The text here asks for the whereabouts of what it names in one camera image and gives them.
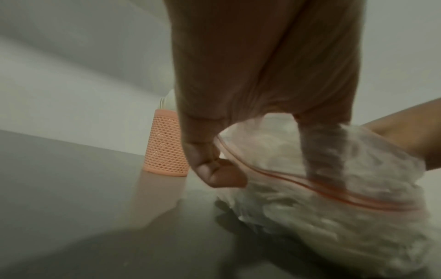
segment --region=plastic bag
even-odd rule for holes
[[[438,239],[415,184],[424,162],[358,126],[301,135],[285,114],[223,131],[215,143],[249,183],[218,189],[218,197],[251,228],[295,236],[357,275],[395,277],[423,267]]]

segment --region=ziplock bag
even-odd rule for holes
[[[249,180],[218,197],[251,228],[297,237],[362,277],[405,275],[435,251],[438,230],[415,184],[424,161],[363,127],[299,133],[292,116],[271,114],[215,143]]]

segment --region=gray table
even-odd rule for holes
[[[254,234],[193,174],[142,161],[0,131],[0,278],[349,278]]]

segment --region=orange mesh cover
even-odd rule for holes
[[[172,110],[157,109],[143,169],[162,175],[184,177],[189,168],[182,151],[178,114]]]

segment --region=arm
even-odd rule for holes
[[[369,122],[365,127],[424,158],[428,171],[441,168],[441,98]]]

